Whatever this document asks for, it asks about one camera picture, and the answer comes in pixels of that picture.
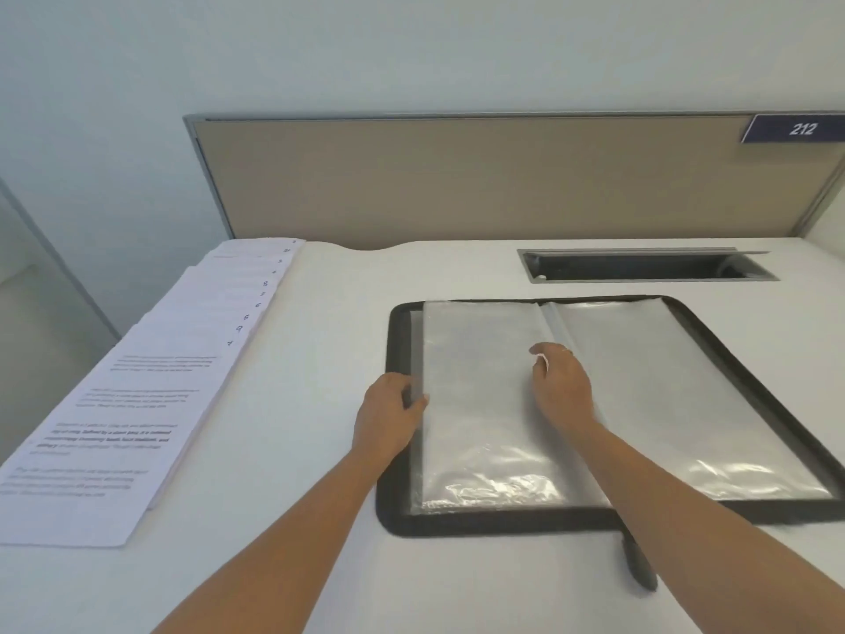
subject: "white tabletop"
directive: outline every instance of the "white tabletop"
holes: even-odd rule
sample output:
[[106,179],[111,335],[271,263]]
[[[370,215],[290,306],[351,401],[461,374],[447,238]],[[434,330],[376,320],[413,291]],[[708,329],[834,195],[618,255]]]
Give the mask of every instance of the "white tabletop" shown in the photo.
[[[518,248],[713,247],[778,282],[532,284]],[[308,243],[166,491],[122,549],[0,547],[3,632],[147,632],[345,453],[385,368],[390,310],[452,298],[679,298],[845,462],[845,264],[797,239]],[[845,584],[845,524],[771,528]],[[618,533],[402,539],[373,495],[308,632],[695,632],[665,586],[646,595]]]

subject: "person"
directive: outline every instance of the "person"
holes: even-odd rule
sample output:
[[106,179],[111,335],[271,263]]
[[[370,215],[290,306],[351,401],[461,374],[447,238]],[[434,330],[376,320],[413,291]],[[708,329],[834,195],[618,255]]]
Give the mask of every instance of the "person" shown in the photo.
[[[539,409],[584,458],[704,634],[845,632],[842,587],[597,423],[590,381],[565,347],[544,342],[531,352],[538,355]],[[155,632],[302,632],[364,499],[421,421],[428,398],[404,408],[409,383],[398,373],[376,380],[357,414],[349,453]]]

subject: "person's right hand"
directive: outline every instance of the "person's right hand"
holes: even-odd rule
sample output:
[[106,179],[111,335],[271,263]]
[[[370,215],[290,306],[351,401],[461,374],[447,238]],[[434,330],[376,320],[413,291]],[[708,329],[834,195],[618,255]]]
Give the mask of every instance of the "person's right hand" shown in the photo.
[[538,342],[529,351],[537,356],[533,369],[536,404],[558,431],[569,432],[595,422],[592,387],[572,351],[556,342]]

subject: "stack of paper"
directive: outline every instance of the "stack of paper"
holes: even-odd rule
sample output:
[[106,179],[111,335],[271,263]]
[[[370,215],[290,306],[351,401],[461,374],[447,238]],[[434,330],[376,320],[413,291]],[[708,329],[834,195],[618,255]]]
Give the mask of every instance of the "stack of paper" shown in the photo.
[[301,246],[230,240],[189,267],[0,467],[0,543],[126,543]]

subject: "metal frame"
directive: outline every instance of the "metal frame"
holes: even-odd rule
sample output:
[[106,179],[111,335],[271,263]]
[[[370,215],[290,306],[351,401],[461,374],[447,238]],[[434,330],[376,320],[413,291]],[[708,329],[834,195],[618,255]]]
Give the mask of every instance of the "metal frame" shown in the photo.
[[738,251],[735,247],[610,247],[610,248],[589,248],[589,249],[517,249],[520,262],[528,276],[528,281],[537,285],[568,284],[573,282],[763,282],[779,281],[780,279],[770,271],[762,268],[753,260],[746,261],[754,266],[758,275],[753,278],[644,278],[642,280],[545,280],[535,278],[531,268],[525,261],[526,254],[537,254],[546,256],[660,256],[660,255],[705,255],[705,254],[731,254],[731,255],[763,255],[767,251]]
[[[209,184],[211,196],[217,205],[217,211],[220,213],[220,220],[230,238],[234,238],[235,234],[231,229],[229,216],[226,213],[226,207],[220,198],[215,184],[214,177],[206,161],[206,156],[203,153],[202,147],[199,144],[195,125],[198,122],[327,122],[333,120],[369,120],[369,121],[387,121],[387,120],[441,120],[444,118],[548,118],[548,117],[685,117],[685,116],[747,116],[754,114],[751,117],[749,125],[754,121],[755,116],[761,114],[783,114],[783,113],[820,113],[820,111],[534,111],[534,112],[502,112],[502,111],[457,111],[454,113],[386,113],[383,115],[373,115],[370,113],[189,113],[183,117],[185,128],[187,129],[188,137],[191,138],[191,145],[194,147],[196,156],[199,162],[199,167],[203,170],[206,176],[206,181]],[[835,189],[845,181],[845,155],[842,156],[839,164],[833,173],[830,174],[829,179],[825,185],[807,206],[805,212],[798,218],[797,222],[789,232],[790,237],[805,236],[812,225],[824,213],[827,206],[836,197]]]

